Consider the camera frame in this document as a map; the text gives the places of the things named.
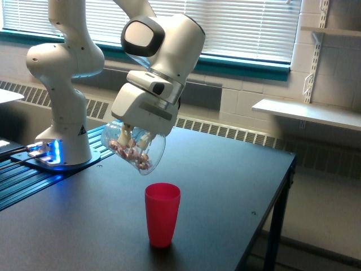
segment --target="window blinds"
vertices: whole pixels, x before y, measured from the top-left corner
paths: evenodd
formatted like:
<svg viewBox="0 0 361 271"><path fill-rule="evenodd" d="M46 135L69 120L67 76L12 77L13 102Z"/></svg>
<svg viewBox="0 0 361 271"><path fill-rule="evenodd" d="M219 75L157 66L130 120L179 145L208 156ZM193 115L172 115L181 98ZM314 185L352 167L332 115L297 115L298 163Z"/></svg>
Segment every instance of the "window blinds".
<svg viewBox="0 0 361 271"><path fill-rule="evenodd" d="M290 63L301 0L149 2L157 16L194 18L206 32L203 54ZM2 0L2 7L5 29L60 34L48 21L47 0ZM120 43L128 17L112 0L86 0L86 13L95 41Z"/></svg>

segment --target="windowsill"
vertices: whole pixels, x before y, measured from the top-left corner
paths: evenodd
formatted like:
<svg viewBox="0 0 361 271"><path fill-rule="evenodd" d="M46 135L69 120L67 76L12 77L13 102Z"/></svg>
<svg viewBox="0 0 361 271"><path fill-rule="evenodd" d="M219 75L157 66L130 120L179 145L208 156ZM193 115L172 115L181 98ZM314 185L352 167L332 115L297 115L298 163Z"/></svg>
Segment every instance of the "windowsill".
<svg viewBox="0 0 361 271"><path fill-rule="evenodd" d="M3 29L0 30L0 40L28 45L38 45L46 42L62 42L64 41L64 38L47 34L27 33ZM123 52L122 48L119 47L118 44L100 41L95 41L95 43L103 50L106 57L119 60L129 60L129 57ZM213 75L247 76L287 81L290 65L201 55L195 67L195 71Z"/></svg>

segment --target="table leg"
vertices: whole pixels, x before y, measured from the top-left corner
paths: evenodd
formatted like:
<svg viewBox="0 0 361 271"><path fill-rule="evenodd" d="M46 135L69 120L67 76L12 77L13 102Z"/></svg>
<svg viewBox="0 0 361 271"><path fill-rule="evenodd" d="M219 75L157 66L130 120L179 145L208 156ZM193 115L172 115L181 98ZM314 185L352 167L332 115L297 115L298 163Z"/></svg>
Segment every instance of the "table leg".
<svg viewBox="0 0 361 271"><path fill-rule="evenodd" d="M283 218L286 211L288 190L292 183L292 176L293 176L293 170L291 169L286 176L287 184L282 189L282 192L278 197L273 209L271 229L270 229L270 235L268 237L267 252L265 257L265 263L263 266L263 271L274 271L275 269L278 245L281 238Z"/></svg>

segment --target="heating vent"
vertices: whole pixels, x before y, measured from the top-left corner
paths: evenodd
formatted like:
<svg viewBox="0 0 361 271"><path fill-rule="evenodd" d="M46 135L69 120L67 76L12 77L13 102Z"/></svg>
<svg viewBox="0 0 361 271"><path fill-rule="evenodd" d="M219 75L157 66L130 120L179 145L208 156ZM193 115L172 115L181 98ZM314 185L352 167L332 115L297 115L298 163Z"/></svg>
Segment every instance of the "heating vent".
<svg viewBox="0 0 361 271"><path fill-rule="evenodd" d="M51 107L50 97L45 89L33 88L16 83L0 81L0 89L9 90L20 93L24 96L21 102L37 104L39 106ZM86 115L95 119L104 119L105 113L109 107L109 103L99 100L86 100Z"/></svg>
<svg viewBox="0 0 361 271"><path fill-rule="evenodd" d="M189 117L179 117L175 126L278 150L295 152L298 166L361 179L361 153L356 151L322 146L314 142L284 140L266 133Z"/></svg>

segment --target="shelf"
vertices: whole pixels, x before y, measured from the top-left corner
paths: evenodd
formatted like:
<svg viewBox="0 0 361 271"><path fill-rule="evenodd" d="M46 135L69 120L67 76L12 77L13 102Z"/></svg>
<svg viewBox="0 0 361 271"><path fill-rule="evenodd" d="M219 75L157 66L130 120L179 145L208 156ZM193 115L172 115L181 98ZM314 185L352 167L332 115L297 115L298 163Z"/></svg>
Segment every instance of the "shelf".
<svg viewBox="0 0 361 271"><path fill-rule="evenodd" d="M263 99L252 107L258 112L361 131L361 113L329 106L287 100Z"/></svg>
<svg viewBox="0 0 361 271"><path fill-rule="evenodd" d="M7 103L13 100L20 100L20 99L24 99L24 96L16 92L0 89L0 103Z"/></svg>
<svg viewBox="0 0 361 271"><path fill-rule="evenodd" d="M334 36L361 37L361 31L353 31L353 30L318 28L318 27L301 27L301 30L312 31L315 33L323 33Z"/></svg>

